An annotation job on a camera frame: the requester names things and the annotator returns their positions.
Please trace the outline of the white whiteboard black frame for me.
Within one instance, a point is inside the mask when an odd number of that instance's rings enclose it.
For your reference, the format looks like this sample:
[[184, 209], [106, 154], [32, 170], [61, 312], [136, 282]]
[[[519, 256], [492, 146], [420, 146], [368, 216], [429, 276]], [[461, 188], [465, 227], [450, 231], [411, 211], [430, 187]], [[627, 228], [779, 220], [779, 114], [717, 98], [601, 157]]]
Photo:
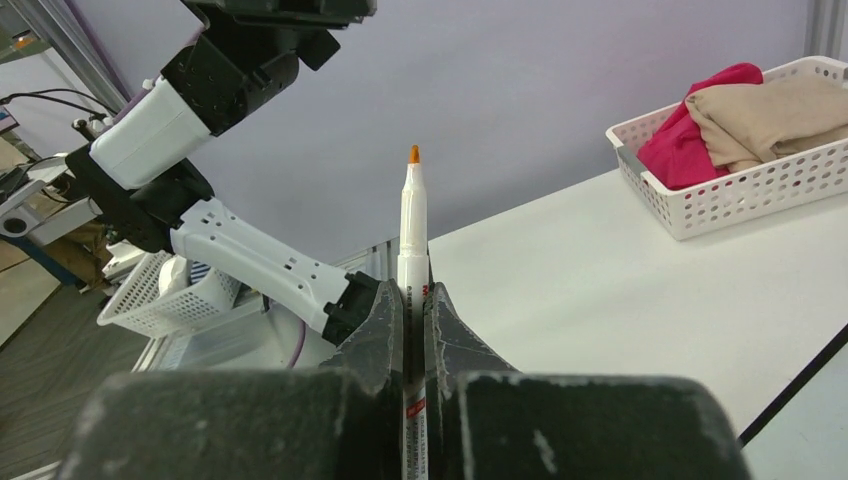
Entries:
[[847, 329], [741, 434], [755, 479], [847, 477]]

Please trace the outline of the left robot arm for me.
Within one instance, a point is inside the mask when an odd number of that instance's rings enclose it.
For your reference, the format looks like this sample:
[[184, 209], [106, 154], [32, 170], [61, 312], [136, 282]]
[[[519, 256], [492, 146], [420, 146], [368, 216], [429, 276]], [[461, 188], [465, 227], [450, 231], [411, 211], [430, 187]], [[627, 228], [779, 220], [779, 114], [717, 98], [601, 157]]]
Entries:
[[334, 32], [372, 1], [190, 1], [202, 22], [137, 100], [66, 163], [103, 215], [138, 248], [204, 263], [343, 343], [380, 284], [310, 258], [231, 212], [189, 155], [283, 92], [301, 67], [338, 50]]

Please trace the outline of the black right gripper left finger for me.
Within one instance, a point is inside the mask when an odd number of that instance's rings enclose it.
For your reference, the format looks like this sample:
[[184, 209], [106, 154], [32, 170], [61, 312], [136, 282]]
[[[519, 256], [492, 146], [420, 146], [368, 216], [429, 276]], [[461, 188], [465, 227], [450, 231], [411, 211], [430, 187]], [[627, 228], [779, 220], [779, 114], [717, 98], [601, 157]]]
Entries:
[[60, 479], [398, 479], [402, 308], [312, 368], [116, 374], [82, 408]]

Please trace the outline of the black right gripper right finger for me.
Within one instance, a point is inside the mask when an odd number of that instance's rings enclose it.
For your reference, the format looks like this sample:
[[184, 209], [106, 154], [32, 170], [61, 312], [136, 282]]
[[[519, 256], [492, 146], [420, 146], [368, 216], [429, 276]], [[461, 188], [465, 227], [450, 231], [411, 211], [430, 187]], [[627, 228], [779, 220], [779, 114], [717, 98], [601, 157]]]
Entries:
[[424, 359], [434, 479], [747, 479], [730, 422], [700, 383], [517, 370], [465, 322], [442, 283]]

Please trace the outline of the white marker pen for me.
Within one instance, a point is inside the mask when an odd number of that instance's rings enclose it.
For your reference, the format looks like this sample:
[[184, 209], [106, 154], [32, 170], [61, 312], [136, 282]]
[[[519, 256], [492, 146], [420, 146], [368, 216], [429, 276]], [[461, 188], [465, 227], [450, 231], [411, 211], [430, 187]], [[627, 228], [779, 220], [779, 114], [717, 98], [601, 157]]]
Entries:
[[396, 277], [404, 309], [404, 477], [427, 479], [429, 471], [423, 327], [430, 274], [427, 192], [419, 147], [416, 145], [411, 147], [401, 192]]

